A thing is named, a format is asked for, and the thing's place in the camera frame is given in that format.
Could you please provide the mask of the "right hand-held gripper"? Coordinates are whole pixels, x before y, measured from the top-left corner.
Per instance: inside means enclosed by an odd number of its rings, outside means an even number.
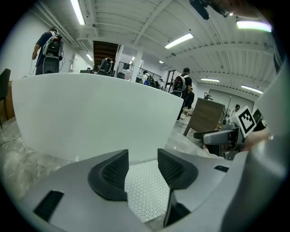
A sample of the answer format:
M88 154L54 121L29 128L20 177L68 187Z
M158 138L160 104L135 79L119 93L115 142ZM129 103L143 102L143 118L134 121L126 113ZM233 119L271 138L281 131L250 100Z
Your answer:
M232 160L241 152L245 139L252 132L266 128L266 121L257 109L251 113L249 108L244 107L239 113L222 121L222 127L218 130L195 132L195 139L203 139L209 153Z

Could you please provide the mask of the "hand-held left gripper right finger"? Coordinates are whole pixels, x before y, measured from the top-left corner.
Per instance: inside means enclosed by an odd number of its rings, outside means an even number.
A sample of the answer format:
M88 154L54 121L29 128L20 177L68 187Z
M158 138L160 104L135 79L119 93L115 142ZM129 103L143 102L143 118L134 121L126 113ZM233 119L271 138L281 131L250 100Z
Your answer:
M158 169L169 187L164 232L221 232L228 206L216 198L230 161L158 149Z

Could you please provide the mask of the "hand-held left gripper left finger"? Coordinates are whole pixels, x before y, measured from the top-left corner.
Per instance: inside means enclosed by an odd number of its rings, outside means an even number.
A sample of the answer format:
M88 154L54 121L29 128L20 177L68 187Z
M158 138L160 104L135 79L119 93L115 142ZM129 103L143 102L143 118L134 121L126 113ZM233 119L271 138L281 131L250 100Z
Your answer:
M147 232L125 192L128 150L59 168L23 197L23 217L38 232Z

